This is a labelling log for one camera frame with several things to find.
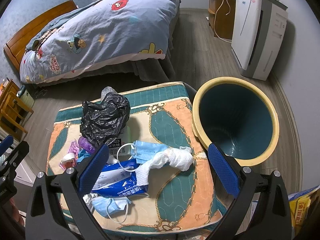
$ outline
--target wooden headboard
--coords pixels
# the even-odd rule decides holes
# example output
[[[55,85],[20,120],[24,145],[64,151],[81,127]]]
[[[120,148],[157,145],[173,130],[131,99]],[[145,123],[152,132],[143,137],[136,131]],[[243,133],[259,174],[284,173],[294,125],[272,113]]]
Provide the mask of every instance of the wooden headboard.
[[[22,27],[4,46],[4,53],[12,65],[20,72],[20,63],[29,41],[36,36],[51,20],[76,9],[72,0],[66,1],[39,15]]]

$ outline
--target black plastic bag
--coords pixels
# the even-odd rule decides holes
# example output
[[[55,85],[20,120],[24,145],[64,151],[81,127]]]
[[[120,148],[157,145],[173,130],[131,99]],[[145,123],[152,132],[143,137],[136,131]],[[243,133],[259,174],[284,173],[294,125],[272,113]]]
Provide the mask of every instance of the black plastic bag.
[[[82,111],[80,132],[97,148],[105,138],[109,145],[119,136],[129,119],[130,103],[126,97],[109,92],[101,104],[83,101]]]

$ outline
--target clear plastic bag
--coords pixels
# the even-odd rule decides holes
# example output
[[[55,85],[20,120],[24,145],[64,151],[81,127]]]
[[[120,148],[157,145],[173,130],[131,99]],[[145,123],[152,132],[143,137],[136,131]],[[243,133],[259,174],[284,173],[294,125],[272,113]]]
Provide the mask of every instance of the clear plastic bag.
[[[102,91],[101,91],[101,102],[104,100],[104,98],[106,97],[106,94],[112,92],[112,93],[117,93],[117,91],[115,91],[112,87],[105,87]]]

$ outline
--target bed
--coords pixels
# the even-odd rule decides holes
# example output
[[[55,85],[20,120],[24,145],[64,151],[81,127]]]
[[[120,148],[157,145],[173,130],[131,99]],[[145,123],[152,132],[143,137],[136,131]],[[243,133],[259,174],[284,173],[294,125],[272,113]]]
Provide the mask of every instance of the bed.
[[[4,52],[22,83],[45,86],[106,73],[168,82],[175,78],[170,50],[179,4],[180,0],[98,0],[77,9],[70,0],[25,25]],[[97,18],[100,22],[90,21]]]

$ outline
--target yellow star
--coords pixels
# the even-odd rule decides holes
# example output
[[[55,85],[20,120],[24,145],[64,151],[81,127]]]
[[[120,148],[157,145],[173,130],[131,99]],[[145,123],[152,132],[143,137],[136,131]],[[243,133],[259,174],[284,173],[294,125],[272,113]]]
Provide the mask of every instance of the yellow star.
[[[100,38],[98,39],[98,41],[100,42],[100,44],[101,43],[103,43],[104,42],[104,36],[105,36],[105,34],[103,34],[103,35],[99,35],[100,36]]]

